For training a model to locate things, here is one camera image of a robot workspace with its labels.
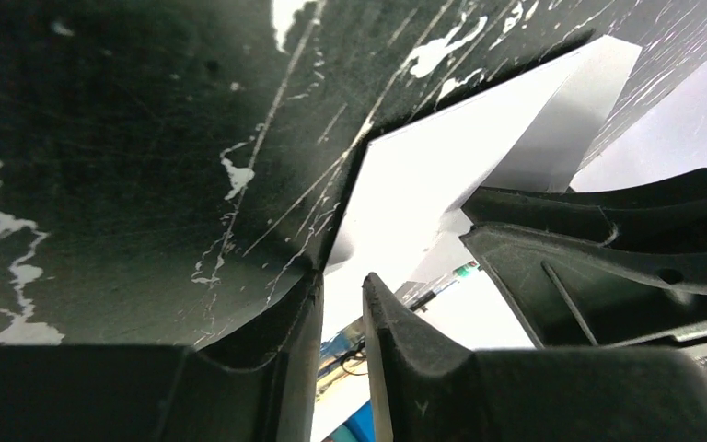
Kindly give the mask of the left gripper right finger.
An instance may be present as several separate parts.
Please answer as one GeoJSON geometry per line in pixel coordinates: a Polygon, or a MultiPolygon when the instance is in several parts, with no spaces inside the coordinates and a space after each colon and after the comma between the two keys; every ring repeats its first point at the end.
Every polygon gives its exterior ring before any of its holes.
{"type": "Polygon", "coordinates": [[[707,441],[707,373],[675,350],[470,350],[363,282],[378,441],[707,441]]]}

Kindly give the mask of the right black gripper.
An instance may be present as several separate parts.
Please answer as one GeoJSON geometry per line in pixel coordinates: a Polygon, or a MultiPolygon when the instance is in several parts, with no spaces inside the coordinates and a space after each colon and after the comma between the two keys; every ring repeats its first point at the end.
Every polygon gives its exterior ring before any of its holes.
{"type": "Polygon", "coordinates": [[[461,242],[538,348],[707,357],[707,169],[607,192],[481,187],[461,242]]]}

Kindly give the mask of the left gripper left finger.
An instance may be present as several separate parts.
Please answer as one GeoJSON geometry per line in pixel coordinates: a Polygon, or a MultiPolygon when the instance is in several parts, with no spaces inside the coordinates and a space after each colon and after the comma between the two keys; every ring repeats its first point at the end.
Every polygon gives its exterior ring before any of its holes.
{"type": "Polygon", "coordinates": [[[323,278],[222,339],[0,345],[0,441],[307,441],[323,278]]]}

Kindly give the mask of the white green glue stick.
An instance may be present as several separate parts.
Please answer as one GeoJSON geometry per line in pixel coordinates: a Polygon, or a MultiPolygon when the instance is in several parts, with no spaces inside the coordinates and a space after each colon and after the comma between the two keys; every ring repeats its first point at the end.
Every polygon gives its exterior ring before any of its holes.
{"type": "Polygon", "coordinates": [[[479,264],[475,261],[467,262],[454,270],[457,278],[467,278],[479,271],[479,264]]]}

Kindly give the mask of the lavender paper envelope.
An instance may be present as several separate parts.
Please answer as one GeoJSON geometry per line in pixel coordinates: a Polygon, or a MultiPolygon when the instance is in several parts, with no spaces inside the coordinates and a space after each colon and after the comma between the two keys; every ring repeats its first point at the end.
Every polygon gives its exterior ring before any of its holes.
{"type": "Polygon", "coordinates": [[[478,187],[565,191],[641,51],[603,36],[371,141],[324,272],[322,339],[361,316],[368,274],[397,290],[468,262],[461,208],[478,187]]]}

